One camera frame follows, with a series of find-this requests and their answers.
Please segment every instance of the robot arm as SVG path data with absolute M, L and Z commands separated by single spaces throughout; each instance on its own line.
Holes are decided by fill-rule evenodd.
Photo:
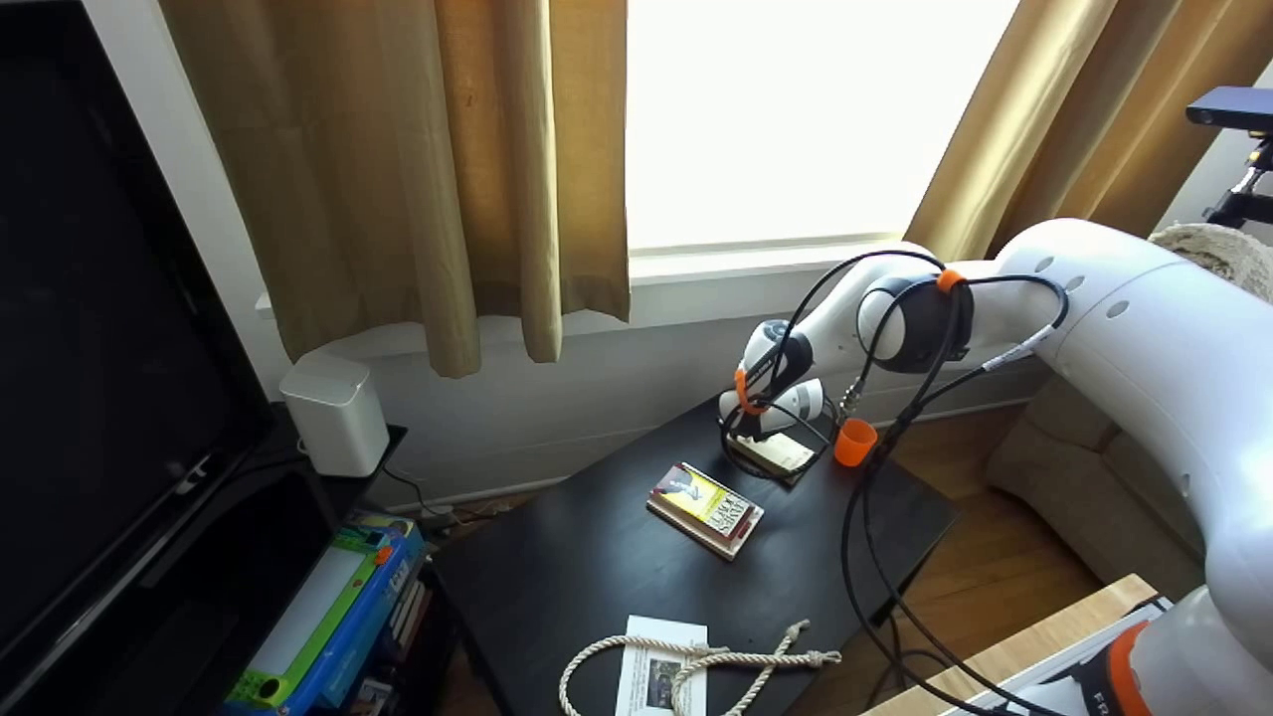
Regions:
M 1273 307 L 1134 235 L 1080 219 L 1021 233 L 993 264 L 976 264 L 966 343 L 972 370 L 1033 353 L 1131 431 L 1184 495 L 1206 534 L 1206 584 L 1179 608 L 1127 632 L 1111 661 L 1131 671 L 1127 713 L 1267 713 L 1273 705 Z M 993 276 L 1033 276 L 1058 299 Z M 817 380 L 822 353 L 851 352 L 916 370 L 928 320 L 901 286 L 934 283 L 928 260 L 859 264 L 797 327 L 753 333 L 723 413 L 777 421 L 773 405 Z M 1033 705 L 1062 705 L 1058 686 L 1025 687 Z

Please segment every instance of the curtain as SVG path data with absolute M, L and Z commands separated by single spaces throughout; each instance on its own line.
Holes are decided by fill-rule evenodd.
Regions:
M 161 0 L 288 352 L 478 313 L 537 363 L 562 313 L 629 313 L 625 0 Z
M 1049 214 L 1148 235 L 1215 140 L 1184 107 L 1252 84 L 1268 38 L 1268 0 L 1021 0 L 906 241 L 979 260 Z

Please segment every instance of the tv screen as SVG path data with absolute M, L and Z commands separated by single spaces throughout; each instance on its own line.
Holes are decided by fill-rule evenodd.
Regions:
M 4 665 L 267 402 L 78 5 L 0 0 L 0 250 Z

